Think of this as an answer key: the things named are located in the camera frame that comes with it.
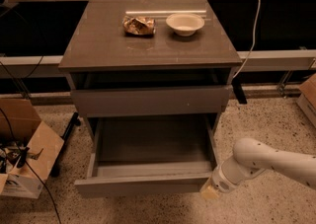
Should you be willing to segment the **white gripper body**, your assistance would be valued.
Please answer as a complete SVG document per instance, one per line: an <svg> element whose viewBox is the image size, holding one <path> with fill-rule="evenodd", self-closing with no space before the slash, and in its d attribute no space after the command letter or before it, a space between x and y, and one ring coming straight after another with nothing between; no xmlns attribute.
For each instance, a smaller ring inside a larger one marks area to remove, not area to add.
<svg viewBox="0 0 316 224"><path fill-rule="evenodd" d="M231 183L221 171L221 167L217 166L210 177L211 184L220 192L229 193L237 188L237 186Z"/></svg>

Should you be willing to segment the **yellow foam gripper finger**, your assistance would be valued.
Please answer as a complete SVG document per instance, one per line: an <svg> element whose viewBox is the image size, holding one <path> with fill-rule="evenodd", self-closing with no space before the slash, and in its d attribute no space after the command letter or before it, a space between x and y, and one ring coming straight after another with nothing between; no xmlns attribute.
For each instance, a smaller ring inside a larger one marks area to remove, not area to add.
<svg viewBox="0 0 316 224"><path fill-rule="evenodd" d="M207 180L200 189L200 194L204 199L218 199L219 194L216 188L212 185L211 180Z"/></svg>

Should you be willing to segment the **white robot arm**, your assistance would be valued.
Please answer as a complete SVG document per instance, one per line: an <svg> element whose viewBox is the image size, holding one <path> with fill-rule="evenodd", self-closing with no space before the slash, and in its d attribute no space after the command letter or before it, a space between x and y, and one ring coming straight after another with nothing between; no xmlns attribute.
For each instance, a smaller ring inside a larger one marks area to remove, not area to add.
<svg viewBox="0 0 316 224"><path fill-rule="evenodd" d="M281 151L254 138L242 138L235 142L232 155L216 166L200 194L205 199L219 198L221 193L233 191L265 170L316 189L315 155Z"/></svg>

